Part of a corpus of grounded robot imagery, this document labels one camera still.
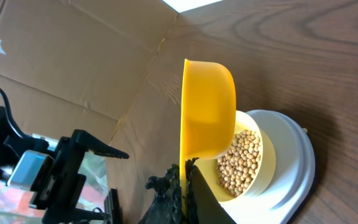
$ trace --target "cardboard box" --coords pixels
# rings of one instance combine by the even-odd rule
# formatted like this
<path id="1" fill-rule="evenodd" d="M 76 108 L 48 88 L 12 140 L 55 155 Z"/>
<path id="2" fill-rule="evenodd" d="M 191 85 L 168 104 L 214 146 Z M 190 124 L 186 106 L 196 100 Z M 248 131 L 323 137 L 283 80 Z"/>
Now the cardboard box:
<path id="1" fill-rule="evenodd" d="M 159 0 L 2 3 L 0 87 L 18 125 L 109 142 L 177 14 Z"/>

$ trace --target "wood grain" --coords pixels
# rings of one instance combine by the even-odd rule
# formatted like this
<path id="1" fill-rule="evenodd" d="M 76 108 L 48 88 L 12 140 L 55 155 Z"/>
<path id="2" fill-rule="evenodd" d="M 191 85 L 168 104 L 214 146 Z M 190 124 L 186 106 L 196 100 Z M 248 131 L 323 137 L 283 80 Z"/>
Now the wood grain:
<path id="1" fill-rule="evenodd" d="M 318 184 L 295 223 L 358 223 L 358 1 L 224 0 L 181 14 L 112 141 L 153 158 L 134 164 L 140 180 L 178 161 L 184 58 L 225 65 L 238 110 L 279 111 L 309 130 Z"/>

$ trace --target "black cable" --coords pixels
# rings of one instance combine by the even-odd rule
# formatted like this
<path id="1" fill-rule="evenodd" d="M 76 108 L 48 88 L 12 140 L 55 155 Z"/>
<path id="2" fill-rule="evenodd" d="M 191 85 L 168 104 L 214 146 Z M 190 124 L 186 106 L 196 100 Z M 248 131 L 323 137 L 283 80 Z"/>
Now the black cable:
<path id="1" fill-rule="evenodd" d="M 22 130 L 20 130 L 20 128 L 18 127 L 18 125 L 14 121 L 14 119 L 12 117 L 11 105 L 9 104 L 9 100 L 7 99 L 7 96 L 6 96 L 5 92 L 1 88 L 0 88 L 0 94 L 1 94 L 1 96 L 3 98 L 3 100 L 4 100 L 6 119 L 7 119 L 7 122 L 9 123 L 10 127 L 15 132 L 15 134 L 17 136 L 19 136 L 20 138 L 22 138 L 22 139 L 27 138 L 27 135 L 25 135 L 22 132 Z"/>

